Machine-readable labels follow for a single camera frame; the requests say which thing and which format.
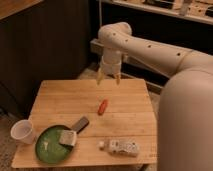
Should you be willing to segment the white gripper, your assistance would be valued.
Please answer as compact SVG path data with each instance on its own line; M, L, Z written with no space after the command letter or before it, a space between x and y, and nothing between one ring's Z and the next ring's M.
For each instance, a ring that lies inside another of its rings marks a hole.
M97 85L100 85L105 75L114 75L116 84L120 84L121 80L121 64L122 60L120 56L103 55L100 62L100 69L97 72Z

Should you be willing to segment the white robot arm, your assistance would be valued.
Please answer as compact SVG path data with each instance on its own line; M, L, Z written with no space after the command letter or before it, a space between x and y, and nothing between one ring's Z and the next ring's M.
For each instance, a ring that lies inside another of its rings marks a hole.
M120 77L126 54L168 78L157 118L157 171L213 171L213 56L134 37L131 26L102 26L99 73Z

